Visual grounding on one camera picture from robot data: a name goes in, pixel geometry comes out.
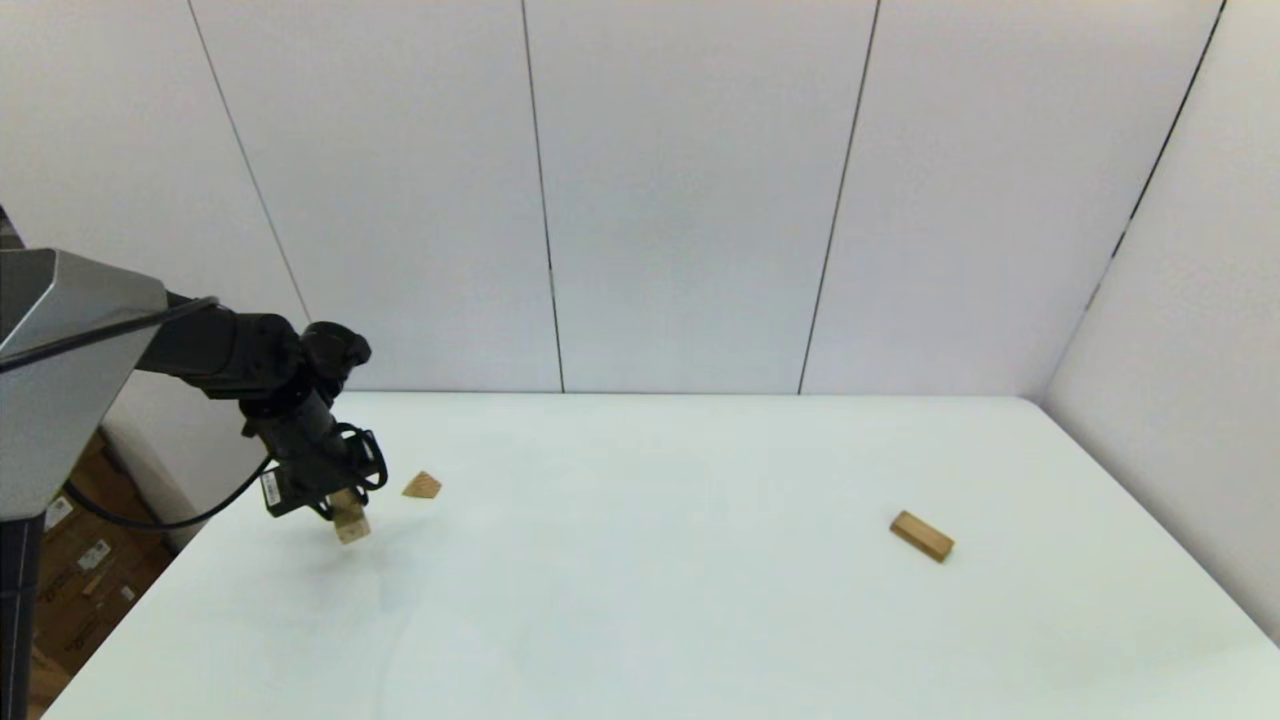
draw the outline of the barcode sticker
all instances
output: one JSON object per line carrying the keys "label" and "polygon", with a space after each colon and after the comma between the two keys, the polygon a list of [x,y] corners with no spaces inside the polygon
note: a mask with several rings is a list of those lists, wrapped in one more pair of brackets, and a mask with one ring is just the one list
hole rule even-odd
{"label": "barcode sticker", "polygon": [[275,483],[275,470],[262,473],[262,495],[268,506],[280,503],[280,486]]}
{"label": "barcode sticker", "polygon": [[49,510],[45,510],[45,532],[54,529],[54,525],[65,520],[70,514],[72,503],[65,497],[58,496],[58,500],[49,503]]}
{"label": "barcode sticker", "polygon": [[93,568],[97,568],[97,565],[102,562],[102,559],[110,555],[110,552],[111,546],[106,544],[106,541],[97,541],[93,543],[93,547],[84,551],[84,555],[81,555],[78,561],[81,570],[92,570]]}

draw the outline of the white wall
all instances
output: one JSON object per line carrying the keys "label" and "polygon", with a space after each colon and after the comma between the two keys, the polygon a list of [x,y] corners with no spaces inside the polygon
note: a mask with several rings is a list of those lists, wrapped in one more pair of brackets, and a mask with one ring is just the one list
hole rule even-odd
{"label": "white wall", "polygon": [[561,389],[518,1],[195,4],[351,387]]}
{"label": "white wall", "polygon": [[804,392],[1038,398],[1216,0],[887,0]]}
{"label": "white wall", "polygon": [[1228,4],[1046,407],[1280,639],[1277,37]]}
{"label": "white wall", "polygon": [[[0,3],[0,204],[28,246],[306,322],[186,3]],[[145,373],[106,418],[170,519],[262,457],[242,424],[234,404]]]}
{"label": "white wall", "polygon": [[529,1],[566,389],[796,391],[874,9]]}

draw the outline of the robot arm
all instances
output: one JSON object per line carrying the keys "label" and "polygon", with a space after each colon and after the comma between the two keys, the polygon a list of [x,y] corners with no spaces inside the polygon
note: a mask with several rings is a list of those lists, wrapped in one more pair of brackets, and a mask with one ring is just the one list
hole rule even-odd
{"label": "robot arm", "polygon": [[133,369],[237,400],[242,434],[276,464],[261,475],[268,511],[333,519],[330,495],[365,505],[387,482],[372,433],[329,411],[369,357],[335,323],[300,337],[279,315],[192,301],[69,252],[0,251],[0,719],[26,712],[45,507]]}

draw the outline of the white tabletop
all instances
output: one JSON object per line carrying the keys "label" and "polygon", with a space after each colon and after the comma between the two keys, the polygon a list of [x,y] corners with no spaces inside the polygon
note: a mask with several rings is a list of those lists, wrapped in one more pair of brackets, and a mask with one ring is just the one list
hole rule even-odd
{"label": "white tabletop", "polygon": [[[1006,398],[349,393],[343,547],[250,492],[49,720],[1280,717],[1280,650]],[[435,500],[402,497],[428,470]],[[938,565],[888,532],[950,534]]]}

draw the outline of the rectangular wooden block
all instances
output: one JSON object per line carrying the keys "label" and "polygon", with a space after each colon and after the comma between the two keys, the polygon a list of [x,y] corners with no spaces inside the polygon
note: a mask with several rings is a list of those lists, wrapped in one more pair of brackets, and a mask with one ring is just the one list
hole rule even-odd
{"label": "rectangular wooden block", "polygon": [[955,546],[955,541],[933,529],[932,525],[906,510],[897,514],[897,518],[888,529],[938,562],[946,560]]}
{"label": "rectangular wooden block", "polygon": [[329,505],[333,507],[333,529],[342,544],[353,543],[372,532],[365,518],[365,506],[360,503],[355,491],[343,489],[330,495]]}

